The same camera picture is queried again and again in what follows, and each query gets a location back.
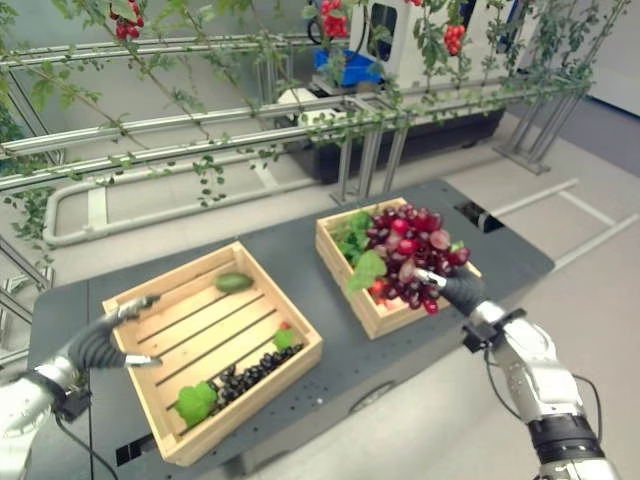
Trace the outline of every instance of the wooden tray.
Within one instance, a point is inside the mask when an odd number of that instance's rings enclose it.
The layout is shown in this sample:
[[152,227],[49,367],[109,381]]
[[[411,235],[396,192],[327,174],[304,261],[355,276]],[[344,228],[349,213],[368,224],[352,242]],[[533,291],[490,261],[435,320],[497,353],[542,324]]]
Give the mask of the wooden tray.
[[[224,294],[214,279],[228,272],[254,279],[251,289]],[[162,294],[139,320],[114,331],[126,352],[160,356],[163,365],[129,369],[162,458],[188,466],[254,415],[320,360],[322,339],[239,242],[216,250],[103,302],[105,311],[133,298]],[[283,322],[304,348],[222,411],[191,429],[172,408],[182,387],[218,377],[232,364],[256,365],[276,351]]]
[[[394,198],[386,202],[376,203],[357,210],[351,210],[345,213],[339,213],[331,217],[320,218],[316,221],[316,250],[324,260],[325,265],[331,272],[331,275],[340,286],[342,293],[351,305],[351,309],[360,320],[362,327],[371,340],[393,332],[400,327],[404,327],[409,323],[426,316],[423,309],[411,310],[407,305],[397,310],[389,311],[384,305],[376,305],[376,303],[366,290],[359,290],[351,295],[347,295],[347,280],[353,274],[353,269],[349,262],[344,258],[342,252],[333,241],[331,233],[340,226],[347,218],[359,210],[371,213],[376,209],[383,210],[386,207],[398,207],[407,203],[404,198]],[[476,275],[480,276],[480,272],[471,263],[467,263],[469,268]],[[440,309],[449,305],[444,298],[440,297],[438,306]]]

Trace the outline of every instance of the floor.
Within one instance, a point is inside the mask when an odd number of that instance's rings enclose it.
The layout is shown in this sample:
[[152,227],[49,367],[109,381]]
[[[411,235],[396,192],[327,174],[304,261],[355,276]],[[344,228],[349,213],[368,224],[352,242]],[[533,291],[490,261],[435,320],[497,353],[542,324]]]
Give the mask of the floor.
[[[614,220],[640,212],[639,178],[565,140],[553,146],[547,158],[552,170],[540,177],[501,158],[492,145],[506,140],[515,122],[513,116],[505,116],[490,143],[404,163],[394,186],[444,177],[491,210],[578,178],[580,183],[572,193]],[[295,167],[289,174],[297,175]],[[382,180],[383,173],[378,172],[373,192],[379,191]],[[313,186],[259,203],[61,248],[54,252],[56,282],[73,282],[321,211],[334,204],[329,197],[331,190]],[[153,183],[141,186],[137,198],[147,201],[135,208],[148,208],[148,199],[166,201],[168,191]],[[605,228],[564,202],[551,197],[502,220],[557,258]],[[73,216],[71,211],[66,215]],[[10,218],[3,211],[0,234],[10,236],[7,220]],[[640,256],[636,254],[639,238],[640,222],[549,275],[522,300],[531,320],[553,336],[561,360],[598,385],[604,405],[604,449],[622,478],[640,478],[633,448],[640,428],[640,421],[633,415],[640,376],[632,373],[638,363],[640,339],[635,305],[640,281]],[[23,251],[33,255],[27,249]],[[504,391],[503,382],[499,387]],[[589,391],[582,391],[593,419],[593,398]],[[493,396],[481,358],[461,348],[249,478],[387,480],[400,475],[404,480],[528,480],[536,471],[537,459],[526,428]],[[202,478],[226,477],[217,471]]]

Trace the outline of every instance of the cable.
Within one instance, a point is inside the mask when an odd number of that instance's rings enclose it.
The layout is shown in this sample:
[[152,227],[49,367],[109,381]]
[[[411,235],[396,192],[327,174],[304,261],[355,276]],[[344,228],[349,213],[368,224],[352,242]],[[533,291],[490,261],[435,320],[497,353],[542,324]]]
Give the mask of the cable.
[[484,364],[485,364],[485,366],[487,368],[487,375],[489,376],[489,383],[491,384],[491,388],[493,389],[493,393],[495,393],[496,397],[498,397],[498,400],[500,400],[500,403],[502,404],[502,406],[504,408],[506,408],[507,411],[511,415],[513,415],[518,420],[520,420],[520,415],[518,415],[516,413],[516,411],[507,404],[507,402],[505,402],[505,400],[502,398],[502,395],[500,395],[500,392],[498,392],[498,387],[496,387],[496,383],[493,380],[493,374],[491,373],[491,365],[489,363],[489,349],[488,348],[484,349]]
[[587,377],[576,375],[575,373],[572,373],[571,375],[573,375],[573,378],[575,378],[576,380],[581,380],[585,383],[588,383],[591,389],[593,390],[593,396],[596,399],[596,417],[598,420],[598,428],[597,428],[598,442],[602,443],[602,404],[600,403],[600,394],[598,393],[598,389],[596,388],[595,384],[591,380],[589,380]]
[[62,430],[63,433],[65,433],[75,443],[80,445],[84,450],[89,452],[89,454],[91,454],[96,460],[98,460],[104,466],[104,468],[109,470],[109,473],[114,478],[114,480],[118,480],[118,475],[116,474],[115,470],[111,468],[111,465],[109,465],[104,458],[102,458],[95,450],[93,450],[93,448],[91,448],[89,445],[84,443],[82,440],[76,437],[73,433],[71,433],[71,431],[69,431],[64,425],[62,425],[62,422],[60,421],[60,417],[58,415],[55,415],[55,418],[56,418],[56,424],[58,424],[58,427],[60,427],[60,430]]

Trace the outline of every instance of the white machine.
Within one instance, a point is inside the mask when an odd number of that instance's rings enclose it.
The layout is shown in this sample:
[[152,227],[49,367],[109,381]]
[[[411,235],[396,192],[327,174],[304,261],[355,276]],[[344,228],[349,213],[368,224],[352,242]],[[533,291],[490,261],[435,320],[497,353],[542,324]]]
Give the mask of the white machine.
[[[505,8],[500,11],[500,20],[505,23],[518,22],[525,12],[529,0],[506,0]],[[537,26],[536,11],[543,8],[544,2],[536,2],[534,14],[528,15],[522,27],[516,32],[516,39],[529,44],[534,36]],[[490,22],[496,19],[496,9],[487,5],[487,0],[469,0],[461,6],[463,24],[466,28],[465,37],[468,42],[464,46],[464,53],[471,58],[471,72],[469,80],[482,80],[485,72],[482,67],[482,59],[491,54],[495,48],[487,38],[487,29]],[[413,29],[416,20],[422,18],[422,7],[416,7],[405,0],[375,0],[368,7],[370,20],[365,22],[364,9],[354,8],[351,20],[349,49],[356,51],[362,37],[362,29],[365,29],[365,41],[360,49],[360,55],[371,60],[375,60],[375,52],[372,51],[369,38],[371,25],[384,25],[391,33],[391,42],[381,48],[381,62],[387,75],[395,75],[400,88],[413,88],[425,86],[426,77],[424,74],[424,64],[422,53],[418,48],[416,39],[413,36]],[[446,24],[448,13],[446,7],[432,14],[429,20],[436,25]],[[495,79],[506,74],[503,64],[503,57],[506,55],[510,44],[499,45],[495,55],[500,68],[492,70],[489,78]],[[452,56],[449,59],[453,67],[457,58]],[[450,75],[434,77],[432,86],[446,85],[451,82]]]

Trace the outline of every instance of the white wall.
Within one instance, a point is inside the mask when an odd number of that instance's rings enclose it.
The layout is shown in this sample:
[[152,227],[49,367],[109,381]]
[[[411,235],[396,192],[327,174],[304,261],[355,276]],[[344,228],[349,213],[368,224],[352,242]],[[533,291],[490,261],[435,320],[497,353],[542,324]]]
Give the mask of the white wall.
[[640,0],[633,0],[628,9],[602,45],[594,67],[596,85],[589,93],[640,116]]

